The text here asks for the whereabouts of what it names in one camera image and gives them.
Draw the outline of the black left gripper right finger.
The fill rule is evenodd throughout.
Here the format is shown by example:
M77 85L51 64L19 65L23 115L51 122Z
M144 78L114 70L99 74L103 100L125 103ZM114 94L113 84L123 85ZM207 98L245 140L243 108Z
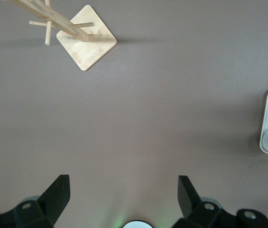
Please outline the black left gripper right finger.
M173 228L268 228L268 218L257 210L240 209L232 215L203 201L188 176L178 177L177 197L183 217Z

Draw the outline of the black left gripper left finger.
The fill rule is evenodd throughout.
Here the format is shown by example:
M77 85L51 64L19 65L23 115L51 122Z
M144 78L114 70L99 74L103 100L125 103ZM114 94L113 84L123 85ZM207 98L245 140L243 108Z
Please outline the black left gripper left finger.
M54 228L69 200L69 175L59 175L36 200L23 201L0 214L0 228Z

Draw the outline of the wooden cup stand with pegs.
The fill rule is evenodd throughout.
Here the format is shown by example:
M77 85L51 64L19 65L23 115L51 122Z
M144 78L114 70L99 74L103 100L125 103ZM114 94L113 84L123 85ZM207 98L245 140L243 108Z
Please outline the wooden cup stand with pegs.
M51 8L50 0L5 0L30 12L44 22L30 25L46 27L45 44L50 45L51 30L82 71L90 69L117 45L117 40L92 6L84 6L71 20Z

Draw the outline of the brown table mat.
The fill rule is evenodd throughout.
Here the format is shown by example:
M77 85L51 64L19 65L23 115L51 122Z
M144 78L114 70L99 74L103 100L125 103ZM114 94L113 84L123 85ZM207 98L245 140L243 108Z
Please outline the brown table mat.
M0 0L0 211L68 174L56 228L170 228L179 175L235 214L268 217L268 0L50 0L91 5L117 45L82 71L35 16Z

